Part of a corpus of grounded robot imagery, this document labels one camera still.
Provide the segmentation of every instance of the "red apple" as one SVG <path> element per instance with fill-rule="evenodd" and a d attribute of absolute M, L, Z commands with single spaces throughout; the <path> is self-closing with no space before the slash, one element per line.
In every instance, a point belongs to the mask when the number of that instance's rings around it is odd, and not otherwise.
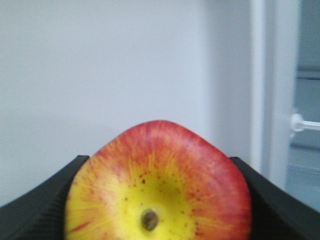
<path fill-rule="evenodd" d="M 170 121 L 125 131 L 76 174 L 67 240 L 248 240 L 251 198 L 232 161 Z"/>

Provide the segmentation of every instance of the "white wall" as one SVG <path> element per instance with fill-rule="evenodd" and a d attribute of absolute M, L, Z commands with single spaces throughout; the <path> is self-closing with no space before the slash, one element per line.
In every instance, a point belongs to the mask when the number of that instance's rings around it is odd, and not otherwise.
<path fill-rule="evenodd" d="M 0 205 L 135 124 L 250 157 L 247 1 L 1 1 Z"/>

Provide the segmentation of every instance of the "apple skin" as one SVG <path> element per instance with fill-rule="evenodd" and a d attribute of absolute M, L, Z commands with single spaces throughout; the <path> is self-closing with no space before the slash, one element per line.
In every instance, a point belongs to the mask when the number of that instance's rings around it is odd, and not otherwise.
<path fill-rule="evenodd" d="M 153 230 L 141 216 L 158 216 Z M 76 174 L 65 206 L 66 240 L 248 240 L 251 197 L 234 163 L 170 121 L 136 125 Z"/>

